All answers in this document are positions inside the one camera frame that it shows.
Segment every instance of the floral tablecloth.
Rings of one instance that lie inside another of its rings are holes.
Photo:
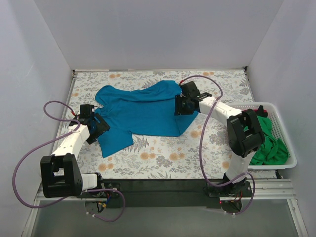
[[[253,101],[244,71],[178,71],[178,72],[82,72],[78,73],[69,105],[79,111],[80,104],[99,105],[95,94],[105,85],[121,90],[147,88],[160,80],[179,82],[191,75],[205,75],[215,79],[224,91],[222,102]],[[219,95],[219,90],[208,80],[194,79],[200,92]],[[66,118],[73,116],[70,111]],[[134,145],[103,158],[96,142],[85,145],[78,157],[82,173],[100,172],[103,178],[121,179],[196,179],[202,178],[198,160],[198,145],[206,115],[199,114],[180,137],[133,135]],[[63,123],[61,134],[68,130]],[[231,149],[226,127],[210,119],[203,143],[204,170],[209,178],[222,178],[229,168]],[[252,171],[256,178],[275,178],[274,171]]]

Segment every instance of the black bracket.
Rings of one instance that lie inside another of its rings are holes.
[[[251,109],[242,111],[240,115],[230,116],[227,119],[227,132],[229,146],[236,155],[243,158],[265,142],[257,114]]]
[[[64,168],[64,175],[54,172]],[[46,198],[79,196],[82,192],[82,177],[73,154],[46,156],[40,160],[43,193]]]
[[[82,125],[87,125],[90,136],[87,139],[88,144],[94,143],[99,136],[110,130],[110,126],[104,121],[100,114],[94,112],[94,105],[80,105],[80,114],[75,116]]]
[[[206,97],[212,96],[207,92],[200,94],[194,81],[190,81],[180,87],[184,96],[175,96],[174,115],[192,115],[194,111],[200,112],[199,102]]]

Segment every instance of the white plastic basket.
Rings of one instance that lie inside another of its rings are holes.
[[[247,110],[253,109],[256,110],[259,108],[260,105],[263,105],[264,110],[268,112],[268,118],[272,122],[272,135],[277,139],[280,138],[283,143],[286,145],[289,151],[289,158],[285,164],[281,165],[250,165],[249,169],[287,169],[293,168],[296,166],[297,160],[296,156],[293,151],[292,144],[288,137],[288,134],[284,128],[283,122],[279,116],[277,108],[271,104],[266,102],[241,102],[241,103],[232,103],[230,106],[240,109],[240,110]]]

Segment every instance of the wire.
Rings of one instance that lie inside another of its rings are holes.
[[[107,205],[107,204],[109,203],[110,199],[111,199],[111,196],[109,196],[109,197],[107,198],[107,201],[105,202],[105,205]]]
[[[255,181],[254,181],[254,178],[253,178],[252,174],[250,174],[250,173],[248,173],[248,172],[239,174],[239,175],[237,175],[235,178],[233,178],[233,179],[231,179],[230,181],[228,181],[228,182],[226,182],[226,183],[223,183],[223,184],[214,184],[214,183],[212,183],[211,181],[208,180],[208,178],[207,178],[207,176],[206,176],[206,174],[205,174],[204,168],[203,168],[203,160],[202,160],[203,137],[204,137],[204,133],[205,133],[205,130],[206,130],[206,125],[207,125],[207,123],[208,123],[208,120],[209,120],[209,118],[211,117],[211,115],[212,115],[212,113],[213,113],[213,110],[214,110],[214,108],[215,108],[217,102],[219,101],[219,99],[221,99],[221,98],[223,97],[223,94],[224,94],[224,93],[223,93],[223,90],[222,90],[221,86],[220,86],[215,80],[213,80],[213,79],[211,79],[211,78],[209,78],[209,77],[206,77],[206,76],[202,76],[202,75],[193,75],[193,76],[187,77],[187,78],[181,80],[180,83],[179,83],[179,85],[180,85],[181,83],[183,83],[184,81],[190,79],[190,78],[197,78],[197,77],[199,77],[199,78],[205,78],[205,79],[208,79],[208,80],[212,81],[212,82],[219,88],[219,90],[220,90],[220,92],[221,92],[221,95],[220,95],[219,97],[217,97],[216,100],[214,101],[214,103],[213,103],[213,105],[212,105],[212,107],[211,107],[211,109],[210,109],[210,111],[209,111],[209,113],[208,113],[208,115],[207,115],[207,117],[206,117],[206,120],[205,120],[205,122],[204,122],[204,125],[203,125],[203,129],[202,129],[202,133],[201,133],[201,139],[200,139],[200,141],[199,141],[199,163],[200,163],[201,171],[202,171],[203,177],[204,177],[204,179],[206,180],[206,182],[207,182],[209,185],[214,186],[214,187],[223,187],[223,186],[226,186],[226,185],[231,184],[233,181],[235,181],[235,180],[237,180],[238,178],[244,176],[245,174],[249,174],[249,175],[250,175],[250,177],[251,177],[251,179],[252,179],[252,182],[253,182],[253,192],[252,192],[252,196],[251,196],[251,199],[250,199],[250,202],[248,203],[248,205],[245,207],[245,209],[244,209],[243,211],[241,211],[241,212],[238,213],[238,214],[241,214],[241,213],[243,213],[243,212],[250,206],[250,204],[252,203],[252,200],[253,200],[253,197],[254,197],[254,194],[255,194]]]
[[[80,122],[77,121],[77,120],[73,120],[73,119],[60,119],[60,118],[55,118],[55,117],[53,117],[52,115],[50,115],[50,114],[46,111],[46,106],[49,105],[50,103],[59,103],[59,104],[62,104],[62,105],[64,105],[64,106],[66,106],[68,109],[70,109],[71,112],[72,112],[72,114],[75,113],[74,110],[73,110],[70,106],[68,106],[67,104],[65,104],[65,103],[63,103],[63,102],[61,102],[61,101],[52,100],[52,101],[48,101],[48,102],[44,105],[44,108],[43,108],[44,113],[45,113],[48,117],[50,117],[51,119],[57,120],[57,121],[61,121],[61,122],[76,122],[78,125],[77,125],[77,127],[76,127],[73,131],[68,132],[68,133],[66,133],[66,134],[64,134],[64,135],[62,135],[62,136],[60,136],[60,137],[57,137],[57,138],[55,138],[55,139],[53,139],[53,140],[50,140],[50,141],[48,141],[48,142],[45,142],[45,143],[43,143],[43,144],[41,144],[41,145],[39,145],[39,146],[37,146],[37,147],[31,149],[31,150],[30,150],[29,152],[27,152],[27,153],[19,160],[19,162],[17,163],[17,165],[16,165],[16,167],[15,167],[15,169],[14,169],[14,171],[13,171],[13,175],[12,175],[12,187],[13,187],[13,191],[14,191],[14,194],[15,194],[16,198],[20,201],[20,203],[22,203],[23,205],[25,205],[25,206],[27,206],[27,207],[29,207],[29,208],[43,208],[43,207],[51,206],[51,205],[56,204],[56,203],[58,203],[58,202],[60,202],[61,200],[63,200],[63,199],[66,198],[66,197],[62,197],[61,199],[58,199],[58,200],[56,200],[56,201],[53,201],[53,202],[48,203],[48,204],[45,204],[45,205],[34,206],[34,205],[30,205],[30,204],[26,203],[26,202],[20,197],[20,195],[19,195],[19,193],[18,193],[18,191],[17,191],[17,188],[16,188],[16,174],[17,174],[17,172],[18,172],[18,169],[19,169],[21,163],[25,160],[26,157],[28,157],[31,153],[33,153],[34,151],[38,150],[39,148],[42,148],[42,147],[44,147],[44,146],[46,146],[46,145],[48,145],[48,144],[50,144],[50,143],[56,142],[56,141],[58,141],[58,140],[60,140],[60,139],[62,139],[62,138],[65,138],[65,137],[69,136],[69,135],[72,134],[74,131],[77,131],[77,130],[79,129],[79,127],[80,127]]]
[[[235,201],[236,201],[236,199],[237,199],[237,197],[238,197],[238,194],[236,195],[236,197],[235,197],[235,199],[234,199],[234,200],[231,200],[231,202],[235,202]]]
[[[118,194],[122,197],[122,199],[123,199],[123,209],[122,209],[122,211],[121,211],[120,214],[119,214],[116,218],[114,218],[114,219],[106,219],[106,218],[104,218],[104,217],[102,217],[102,216],[93,214],[93,213],[91,213],[91,212],[87,212],[87,214],[90,214],[90,215],[92,215],[93,217],[96,217],[96,218],[98,218],[98,219],[100,219],[100,220],[102,220],[102,221],[105,221],[105,222],[114,222],[114,221],[118,220],[118,219],[122,216],[122,214],[124,213],[124,210],[125,210],[125,197],[124,197],[124,195],[123,195],[119,190],[114,190],[114,189],[87,190],[87,192],[101,192],[101,191],[110,191],[110,192],[116,192],[116,193],[118,193]]]
[[[238,199],[238,201],[240,201],[242,198],[242,191],[240,192],[240,198]]]

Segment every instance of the white wall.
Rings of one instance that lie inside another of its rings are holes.
[[[277,105],[295,148],[292,179],[310,236],[316,236],[316,1],[285,0],[249,65],[257,101]]]
[[[0,236],[20,236],[30,209],[12,190],[12,173],[31,148],[52,139],[58,123],[46,118],[43,104],[66,100],[71,69],[33,0],[0,0]],[[61,107],[50,107],[61,116]],[[33,203],[40,184],[40,159],[30,156],[17,176],[21,196]]]
[[[35,0],[72,69],[241,68],[283,0]]]

